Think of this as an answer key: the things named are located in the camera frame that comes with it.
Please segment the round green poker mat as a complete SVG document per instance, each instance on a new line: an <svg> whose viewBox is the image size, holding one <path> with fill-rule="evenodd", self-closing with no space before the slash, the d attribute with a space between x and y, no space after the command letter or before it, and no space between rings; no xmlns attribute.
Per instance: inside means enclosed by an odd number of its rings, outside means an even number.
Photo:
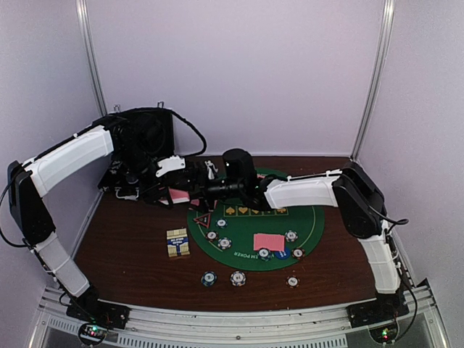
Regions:
<svg viewBox="0 0 464 348"><path fill-rule="evenodd" d="M188 229L198 247L209 257L223 265L238 270L265 272L296 265L301 260L292 256L287 260L278 260L274 252L271 260L264 262L258 259L253 250L253 236L256 233L284 235L289 230L296 231L299 238L295 242L285 243L290 252L294 248L303 248L305 256L309 255L320 242L324 227L325 215L322 207L305 206L290 207L280 210L261 212L244 207L239 199L219 202L211 214L209 228L197 225L193 219L205 215L195 210L187 213ZM221 229L215 225L217 219L225 218L228 227ZM205 235L208 231L217 231L219 239L227 237L232 247L226 250L218 248L218 240L210 242Z"/></svg>

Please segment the blue round button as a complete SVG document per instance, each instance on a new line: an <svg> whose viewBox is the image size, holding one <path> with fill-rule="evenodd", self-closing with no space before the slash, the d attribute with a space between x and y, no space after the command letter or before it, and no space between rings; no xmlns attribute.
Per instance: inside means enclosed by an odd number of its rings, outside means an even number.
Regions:
<svg viewBox="0 0 464 348"><path fill-rule="evenodd" d="M287 249L283 251L274 252L275 257L278 260L287 260L291 256L291 252Z"/></svg>

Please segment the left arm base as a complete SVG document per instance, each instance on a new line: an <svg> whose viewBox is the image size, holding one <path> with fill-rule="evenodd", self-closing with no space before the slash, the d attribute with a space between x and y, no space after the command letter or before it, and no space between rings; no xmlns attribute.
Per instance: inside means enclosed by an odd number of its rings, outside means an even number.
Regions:
<svg viewBox="0 0 464 348"><path fill-rule="evenodd" d="M66 315L83 321L78 327L78 338L86 346L96 346L107 338L111 330L125 329L130 311L127 306L98 302L95 313L70 304Z"/></svg>

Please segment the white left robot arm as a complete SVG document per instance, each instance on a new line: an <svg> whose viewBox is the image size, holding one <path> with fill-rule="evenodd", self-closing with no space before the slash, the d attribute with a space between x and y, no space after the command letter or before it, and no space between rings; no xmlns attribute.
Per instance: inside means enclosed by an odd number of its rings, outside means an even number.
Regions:
<svg viewBox="0 0 464 348"><path fill-rule="evenodd" d="M104 305L90 294L92 286L57 235L44 202L56 187L90 164L115 157L138 184L139 198L157 203L165 188L156 172L173 153L173 113L161 107L130 109L94 121L90 126L39 155L8 167L10 214L29 248L73 298L89 322L104 316Z"/></svg>

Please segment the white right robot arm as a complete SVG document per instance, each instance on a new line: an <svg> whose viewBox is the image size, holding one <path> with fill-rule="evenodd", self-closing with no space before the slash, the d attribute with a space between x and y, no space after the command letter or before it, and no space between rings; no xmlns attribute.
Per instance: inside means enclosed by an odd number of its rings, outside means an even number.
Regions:
<svg viewBox="0 0 464 348"><path fill-rule="evenodd" d="M260 176L247 153L224 157L225 175L201 165L194 183L199 204L188 214L189 230L203 255L192 260L183 290L192 307L208 310L274 310L312 307L317 299L355 298L343 273L323 285L304 258L324 229L324 208L339 210L347 232L362 245L375 279L371 312L386 320L402 306L401 278L389 234L384 196L363 169L300 177Z"/></svg>

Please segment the blue white chip stack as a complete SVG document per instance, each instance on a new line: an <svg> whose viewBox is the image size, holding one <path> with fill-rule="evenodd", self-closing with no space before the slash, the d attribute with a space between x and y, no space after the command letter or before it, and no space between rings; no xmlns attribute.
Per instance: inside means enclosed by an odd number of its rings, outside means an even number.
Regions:
<svg viewBox="0 0 464 348"><path fill-rule="evenodd" d="M247 282L247 277L244 272L237 270L231 274L230 282L232 286L243 286Z"/></svg>

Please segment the red triangular dealer marker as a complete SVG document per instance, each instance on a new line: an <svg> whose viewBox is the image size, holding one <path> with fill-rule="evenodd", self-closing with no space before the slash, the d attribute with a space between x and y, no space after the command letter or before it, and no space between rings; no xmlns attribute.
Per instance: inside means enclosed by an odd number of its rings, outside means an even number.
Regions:
<svg viewBox="0 0 464 348"><path fill-rule="evenodd" d="M211 223L211 214L205 214L195 217L193 221L201 227L209 228Z"/></svg>

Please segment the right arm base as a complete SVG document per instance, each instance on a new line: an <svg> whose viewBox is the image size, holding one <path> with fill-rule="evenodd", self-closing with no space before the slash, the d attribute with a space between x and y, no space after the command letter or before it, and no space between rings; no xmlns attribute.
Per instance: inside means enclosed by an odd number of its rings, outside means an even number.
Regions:
<svg viewBox="0 0 464 348"><path fill-rule="evenodd" d="M399 317L407 315L406 304L392 304L373 300L351 304L347 314L352 328L368 327L368 333L377 344L393 344L399 336Z"/></svg>

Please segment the brown chip stack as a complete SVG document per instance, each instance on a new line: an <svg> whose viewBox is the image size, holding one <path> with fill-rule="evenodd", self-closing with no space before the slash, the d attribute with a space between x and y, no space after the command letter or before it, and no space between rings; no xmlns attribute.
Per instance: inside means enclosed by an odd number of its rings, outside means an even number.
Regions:
<svg viewBox="0 0 464 348"><path fill-rule="evenodd" d="M286 285L292 289L299 286L299 279L296 276L289 276L286 279Z"/></svg>

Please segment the black poker case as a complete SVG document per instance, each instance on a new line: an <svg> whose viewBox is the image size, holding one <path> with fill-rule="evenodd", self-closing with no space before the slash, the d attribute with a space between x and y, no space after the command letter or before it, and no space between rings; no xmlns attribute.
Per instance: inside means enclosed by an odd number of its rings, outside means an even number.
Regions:
<svg viewBox="0 0 464 348"><path fill-rule="evenodd" d="M174 154L171 112L161 107L135 108L108 114L97 124L110 132L114 147L98 188L129 187L122 183L129 175L136 180L140 194L148 194L158 184L157 162Z"/></svg>

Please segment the pink playing card deck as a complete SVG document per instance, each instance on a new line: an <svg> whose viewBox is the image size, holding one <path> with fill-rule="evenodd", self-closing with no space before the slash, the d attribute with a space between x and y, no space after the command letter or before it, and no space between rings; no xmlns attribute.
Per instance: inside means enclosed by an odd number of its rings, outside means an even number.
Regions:
<svg viewBox="0 0 464 348"><path fill-rule="evenodd" d="M169 196L173 201L173 204L181 204L190 202L190 196L187 191L181 191L174 188L169 188Z"/></svg>

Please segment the dark blue chip stack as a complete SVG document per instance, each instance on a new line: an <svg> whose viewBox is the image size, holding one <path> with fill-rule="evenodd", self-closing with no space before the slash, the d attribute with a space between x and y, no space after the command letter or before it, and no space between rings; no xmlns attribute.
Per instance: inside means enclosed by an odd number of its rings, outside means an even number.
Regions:
<svg viewBox="0 0 464 348"><path fill-rule="evenodd" d="M212 271L205 272L201 277L201 283L203 286L209 287L216 283L218 277L216 273Z"/></svg>

